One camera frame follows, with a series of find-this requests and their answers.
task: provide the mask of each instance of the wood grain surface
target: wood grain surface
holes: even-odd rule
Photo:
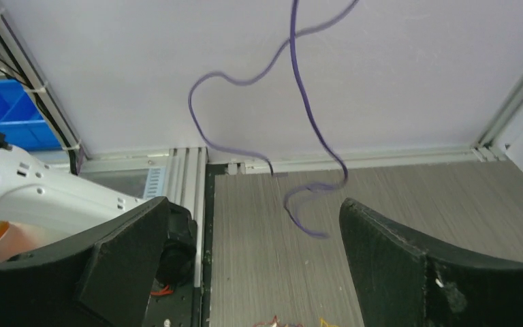
[[[305,327],[320,326],[320,317],[363,326],[338,224],[346,197],[457,246],[523,261],[523,174],[510,161],[353,170],[342,191],[300,211],[305,226],[331,237],[305,235],[283,210],[284,193],[340,175],[216,178],[212,327],[249,327],[274,315]]]

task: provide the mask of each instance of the black trim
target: black trim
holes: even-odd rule
[[[204,217],[204,258],[203,258],[203,294],[201,327],[209,327],[210,304],[211,304],[211,274],[212,274],[212,248],[213,248],[213,213],[215,204],[215,176],[225,174],[227,165],[206,166],[206,189],[205,189],[205,217]]]
[[[195,320],[199,320],[192,312],[195,288],[193,274],[191,277],[190,282],[176,286],[173,294],[151,296],[142,327],[161,327],[166,319],[170,320],[172,327],[190,327]]]
[[[193,302],[191,303],[191,327],[200,327],[202,320],[202,288],[193,288]]]
[[[7,30],[9,31],[9,33],[11,34],[11,37],[15,40],[15,43],[17,43],[17,46],[19,47],[19,50],[23,53],[23,55],[25,56],[25,58],[29,58],[29,56],[27,55],[27,53],[25,52],[25,50],[23,49],[22,46],[20,46],[20,42],[19,42],[19,39],[15,36],[15,33],[13,33],[12,29],[11,29],[11,26],[9,26],[9,24],[7,23],[7,20],[2,17],[1,18],[1,21],[3,21],[3,24],[5,24],[5,26],[7,27]],[[13,61],[13,64],[15,65],[15,67],[17,67],[17,70],[20,72],[20,73],[23,73],[22,74],[22,77],[25,79],[25,82],[27,84],[30,85],[31,88],[35,88],[32,84],[31,84],[31,81],[29,81],[29,79],[27,78],[27,75],[24,73],[23,69],[21,68],[19,62],[15,59],[15,56],[13,55],[13,52],[11,52],[11,50],[9,49],[9,47],[7,46],[7,44],[5,43],[5,40],[3,40],[3,38],[1,37],[1,34],[0,34],[0,42],[1,42],[1,45],[3,46],[3,48],[5,49],[5,51],[7,52],[7,55],[9,56],[9,58],[11,59],[11,61]],[[29,64],[29,66],[31,66],[31,68],[36,72],[36,68],[35,66],[32,64],[32,62],[30,62],[30,60],[27,60],[27,63]],[[43,84],[43,80],[41,79],[41,77],[39,76],[39,74],[36,74],[37,76],[37,79],[39,80],[39,82],[41,84]],[[43,105],[43,107],[45,106],[43,103],[42,103],[42,100],[41,100],[41,97],[38,95],[38,94],[35,94],[35,98],[36,99],[39,99],[39,101],[41,101],[41,105]],[[53,98],[51,98],[51,102],[57,106],[57,103],[55,103],[55,100]],[[61,116],[61,119],[63,119],[63,122],[65,124],[67,124],[67,126],[69,126],[69,123],[67,122],[67,119],[65,119],[65,117],[60,114]],[[52,124],[54,124],[55,128],[59,130],[59,134],[62,134],[61,133],[61,129],[59,128],[59,125],[57,125],[57,123],[55,123],[55,121],[52,121]],[[69,128],[69,132],[71,133],[71,136],[75,139],[77,139],[77,136],[75,135],[75,133],[73,133],[73,131]],[[69,144],[69,142],[67,141],[67,138],[63,135],[62,138],[64,138],[64,143],[66,143],[66,146],[71,146],[71,144]]]

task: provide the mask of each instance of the blue storage bin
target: blue storage bin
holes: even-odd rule
[[[27,151],[56,150],[61,145],[22,85],[0,80],[0,132]]]

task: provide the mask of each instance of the red wire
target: red wire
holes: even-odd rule
[[[297,324],[295,326],[292,325],[280,325],[278,324],[278,316],[275,315],[274,319],[271,322],[258,322],[257,324],[253,325],[253,327],[260,327],[260,326],[271,326],[273,324],[277,324],[278,327],[304,327],[302,324]]]
[[[150,294],[153,296],[164,296],[173,294],[173,290],[170,290],[170,286],[166,285],[162,290],[151,292]]]

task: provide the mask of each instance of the aluminum frame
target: aluminum frame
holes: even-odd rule
[[[371,151],[341,155],[349,169],[403,166],[415,164],[441,164],[460,161],[502,161],[502,153],[490,155],[485,148],[473,149],[469,146],[455,146],[435,149],[415,149],[399,151]],[[274,172],[307,172],[315,170],[335,170],[340,166],[327,155],[292,157],[273,161]],[[243,174],[266,174],[270,172],[268,164],[261,160],[246,160],[240,163],[239,171]]]
[[[35,62],[35,58],[29,51],[25,42],[14,35],[14,26],[12,26],[10,20],[7,20],[8,13],[6,10],[2,11],[1,9],[2,6],[0,7],[0,36],[3,39],[3,42],[9,51],[13,54],[15,60],[17,60],[22,72],[27,75],[29,82],[37,89],[44,88],[42,92],[39,92],[39,97],[43,101],[55,123],[59,126],[61,133],[63,133],[63,135],[67,138],[69,144],[71,146],[81,144],[79,135],[76,133],[73,126],[70,125],[68,119],[66,119],[66,115],[63,113],[62,109],[60,109],[60,102],[57,96],[54,94],[53,90],[46,85],[47,79],[44,77],[41,69]],[[6,54],[6,51],[4,51],[1,44],[0,53],[4,60],[12,64],[12,60],[8,56],[4,55]],[[52,128],[51,122],[48,121],[47,123],[51,127],[51,130],[57,139],[60,140],[61,137],[59,133],[54,128]],[[83,150],[87,155],[88,153],[86,148],[83,148]]]
[[[167,172],[164,178],[164,195],[183,206],[197,222],[197,253],[193,286],[202,285],[202,260],[204,251],[206,148],[173,150],[168,156]]]
[[[490,121],[475,143],[475,147],[490,147],[496,143],[516,114],[523,109],[523,75],[504,101],[498,114]]]

